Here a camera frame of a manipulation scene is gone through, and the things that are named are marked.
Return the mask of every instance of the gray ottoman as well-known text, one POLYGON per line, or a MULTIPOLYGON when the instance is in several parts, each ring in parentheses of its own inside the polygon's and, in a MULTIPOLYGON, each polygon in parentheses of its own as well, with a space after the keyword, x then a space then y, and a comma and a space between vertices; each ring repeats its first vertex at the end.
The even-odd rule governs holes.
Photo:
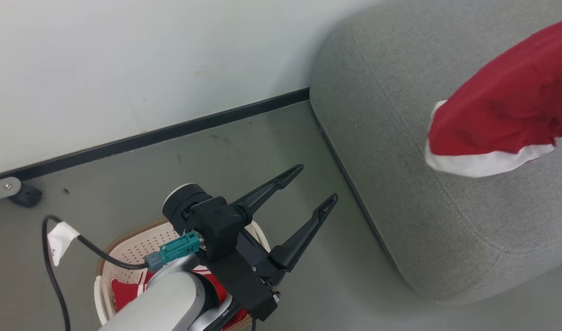
POLYGON ((561 20, 562 0, 396 0, 349 19, 321 50, 313 109, 399 272, 434 301, 483 299, 562 264, 562 140, 485 178, 423 158, 434 103, 561 20))

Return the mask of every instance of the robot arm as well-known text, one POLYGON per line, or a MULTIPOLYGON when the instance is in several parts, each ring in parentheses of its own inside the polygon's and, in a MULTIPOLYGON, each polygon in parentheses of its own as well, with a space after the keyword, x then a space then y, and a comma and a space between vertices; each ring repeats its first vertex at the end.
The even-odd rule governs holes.
POLYGON ((303 165, 296 165, 231 204, 223 197, 208 195, 197 184, 174 190, 163 205, 163 214, 182 239, 176 244, 167 243, 169 252, 163 257, 171 254, 168 260, 172 260, 173 254, 182 256, 191 249, 194 253, 160 269, 147 290, 101 331, 220 331, 241 308, 254 319, 266 320, 279 302, 275 287, 293 270, 338 196, 332 194, 308 222, 270 253, 245 226, 277 190, 285 188, 303 169, 303 165), (199 263, 228 292, 223 304, 214 304, 210 283, 191 273, 199 263))

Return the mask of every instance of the gray floor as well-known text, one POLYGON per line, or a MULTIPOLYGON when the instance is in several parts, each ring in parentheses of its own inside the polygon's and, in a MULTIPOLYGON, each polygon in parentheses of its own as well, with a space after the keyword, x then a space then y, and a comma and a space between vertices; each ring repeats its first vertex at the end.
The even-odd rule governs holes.
MULTIPOLYGON (((283 281, 279 308, 258 330, 562 330, 562 267, 456 308, 411 291, 371 235, 309 103, 298 103, 37 178, 31 182, 46 196, 32 210, 0 201, 0 331, 63 329, 41 256, 45 214, 64 218, 105 247, 161 217, 165 196, 182 183, 199 183, 231 201, 297 163, 306 166, 304 172, 255 216, 272 245, 288 238, 331 193, 339 201, 283 281)), ((100 327, 92 300, 96 263, 95 255, 73 244, 56 269, 75 331, 100 327)))

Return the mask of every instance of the cable connector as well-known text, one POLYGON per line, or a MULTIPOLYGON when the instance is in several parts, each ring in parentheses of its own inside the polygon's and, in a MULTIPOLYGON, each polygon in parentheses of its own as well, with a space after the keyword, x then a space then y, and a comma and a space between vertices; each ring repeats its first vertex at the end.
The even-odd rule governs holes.
POLYGON ((191 231, 169 243, 161 245, 159 251, 148 254, 144 257, 144 261, 148 263, 148 271, 154 273, 159 271, 168 262, 197 253, 200 245, 201 235, 191 231))

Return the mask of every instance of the black cable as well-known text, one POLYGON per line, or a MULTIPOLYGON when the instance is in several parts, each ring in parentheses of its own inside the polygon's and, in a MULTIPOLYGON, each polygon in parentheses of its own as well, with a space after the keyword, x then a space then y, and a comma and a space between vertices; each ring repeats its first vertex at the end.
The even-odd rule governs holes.
POLYGON ((85 246, 87 246, 90 250, 92 250, 95 254, 99 255, 102 259, 106 260, 107 262, 118 266, 120 268, 124 268, 124 269, 128 269, 128 270, 140 270, 140 269, 145 269, 148 268, 148 263, 142 263, 142 264, 128 264, 119 260, 116 260, 115 258, 107 255, 106 252, 104 252, 103 250, 100 250, 98 247, 96 247, 95 245, 92 244, 91 241, 88 241, 85 237, 83 237, 82 235, 78 235, 77 239, 79 239, 79 241, 81 243, 83 243, 85 246))
POLYGON ((58 297, 60 309, 62 309, 64 329, 66 331, 70 331, 69 309, 66 307, 66 302, 64 301, 64 296, 62 296, 62 292, 58 286, 58 281, 56 281, 56 277, 54 277, 52 264, 50 263, 50 255, 48 254, 48 220, 53 220, 57 223, 62 222, 62 220, 56 216, 46 216, 44 218, 44 221, 42 222, 42 248, 44 249, 44 264, 46 265, 46 271, 48 272, 48 277, 50 277, 50 282, 52 283, 52 287, 54 287, 54 291, 58 297))
MULTIPOLYGON (((66 331, 70 331, 69 309, 67 308, 66 302, 64 301, 64 296, 62 295, 62 291, 60 291, 60 287, 58 286, 58 281, 56 281, 56 277, 54 277, 54 271, 52 270, 52 263, 50 262, 50 254, 48 253, 48 221, 50 220, 56 223, 62 223, 62 220, 60 218, 53 215, 45 216, 44 220, 42 221, 42 249, 44 251, 44 264, 46 265, 46 271, 48 272, 48 277, 50 277, 50 282, 52 283, 52 287, 54 287, 54 292, 56 292, 56 296, 58 297, 58 302, 60 303, 60 309, 62 310, 62 316, 64 318, 64 329, 66 331)), ((107 255, 107 253, 105 253, 103 250, 100 250, 91 241, 88 241, 82 235, 78 235, 77 239, 79 239, 81 243, 87 246, 95 254, 99 255, 107 262, 111 264, 115 264, 115 266, 124 269, 129 269, 129 270, 140 270, 143 268, 148 268, 147 263, 128 264, 116 260, 115 258, 107 255)))

